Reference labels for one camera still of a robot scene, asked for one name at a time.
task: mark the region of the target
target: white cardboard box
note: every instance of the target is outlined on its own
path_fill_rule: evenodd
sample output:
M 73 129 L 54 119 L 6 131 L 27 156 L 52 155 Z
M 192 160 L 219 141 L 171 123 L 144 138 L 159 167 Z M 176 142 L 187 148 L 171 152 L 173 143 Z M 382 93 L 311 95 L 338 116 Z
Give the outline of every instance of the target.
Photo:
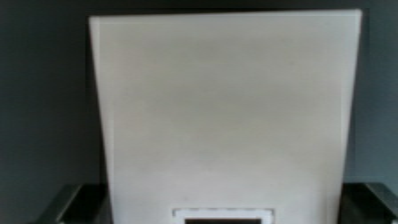
M 116 224 L 336 224 L 361 11 L 91 18 Z

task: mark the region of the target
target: dark gray wall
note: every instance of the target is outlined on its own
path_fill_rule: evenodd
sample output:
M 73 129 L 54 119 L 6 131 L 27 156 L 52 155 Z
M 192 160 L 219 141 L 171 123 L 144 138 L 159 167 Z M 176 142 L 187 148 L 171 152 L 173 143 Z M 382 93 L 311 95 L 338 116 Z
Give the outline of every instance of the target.
M 366 10 L 345 181 L 381 181 L 398 193 L 397 0 L 4 0 L 0 223 L 36 220 L 64 184 L 105 181 L 88 16 L 178 8 Z

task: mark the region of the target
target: white panel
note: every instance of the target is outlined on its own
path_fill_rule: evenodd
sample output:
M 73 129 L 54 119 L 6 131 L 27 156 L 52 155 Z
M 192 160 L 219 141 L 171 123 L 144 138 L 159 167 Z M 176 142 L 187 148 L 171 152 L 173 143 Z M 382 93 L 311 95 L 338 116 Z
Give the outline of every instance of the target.
M 116 224 L 335 224 L 361 12 L 91 18 Z

